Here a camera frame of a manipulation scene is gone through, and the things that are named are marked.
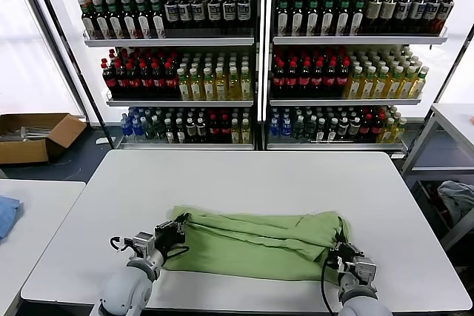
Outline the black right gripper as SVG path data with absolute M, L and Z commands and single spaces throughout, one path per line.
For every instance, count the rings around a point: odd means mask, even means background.
M 358 249 L 349 242 L 343 243 L 343 232 L 337 232 L 334 244 L 328 252 L 327 265 L 331 269 L 338 270 L 341 265 L 352 263 L 356 256 L 358 256 Z

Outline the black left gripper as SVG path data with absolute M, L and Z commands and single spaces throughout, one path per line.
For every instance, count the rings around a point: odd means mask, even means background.
M 155 248 L 162 255 L 180 255 L 187 251 L 185 243 L 184 226 L 187 222 L 188 214 L 183 213 L 174 220 L 169 220 L 155 227 Z

